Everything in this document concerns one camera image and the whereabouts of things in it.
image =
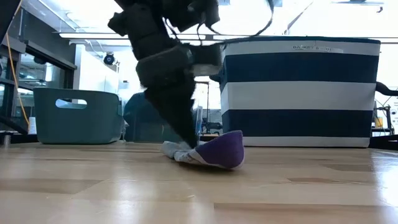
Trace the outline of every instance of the wooden floor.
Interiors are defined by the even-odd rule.
[[[226,172],[158,148],[1,149],[0,223],[398,223],[395,153],[247,148],[242,169]]]

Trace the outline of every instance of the blue and white striped basket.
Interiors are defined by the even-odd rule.
[[[257,37],[227,46],[224,132],[245,146],[368,147],[380,41]]]

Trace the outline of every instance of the teal plastic bin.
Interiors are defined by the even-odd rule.
[[[54,88],[33,92],[39,142],[108,144],[120,139],[124,120],[116,94]]]

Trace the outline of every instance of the handle cutout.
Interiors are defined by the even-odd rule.
[[[87,101],[82,99],[57,99],[55,106],[61,109],[78,109],[82,110],[87,107]]]

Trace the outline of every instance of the robotic arm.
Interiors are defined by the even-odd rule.
[[[197,146],[191,100],[195,90],[192,66],[202,55],[220,58],[219,46],[182,44],[169,36],[165,20],[183,32],[192,26],[211,27],[220,20],[217,0],[115,0],[123,9],[108,27],[128,35],[136,71],[146,98],[190,147]]]

